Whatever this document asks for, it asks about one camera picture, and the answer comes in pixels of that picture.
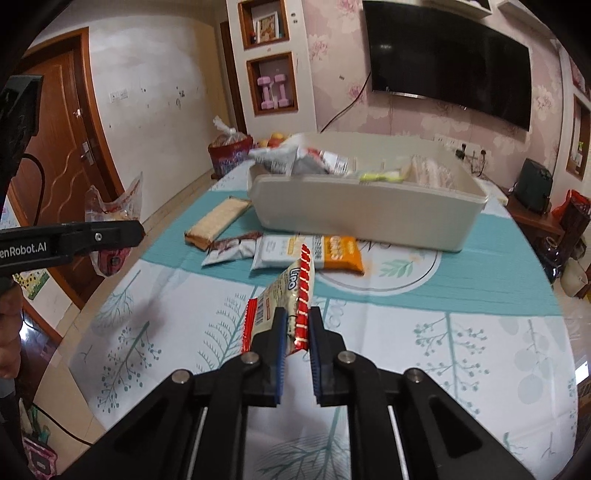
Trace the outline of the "person left hand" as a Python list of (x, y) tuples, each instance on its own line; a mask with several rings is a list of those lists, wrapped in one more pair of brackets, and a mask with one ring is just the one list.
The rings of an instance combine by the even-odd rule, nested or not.
[(21, 364), (22, 307), (22, 289), (14, 284), (0, 301), (0, 374), (6, 380), (18, 375)]

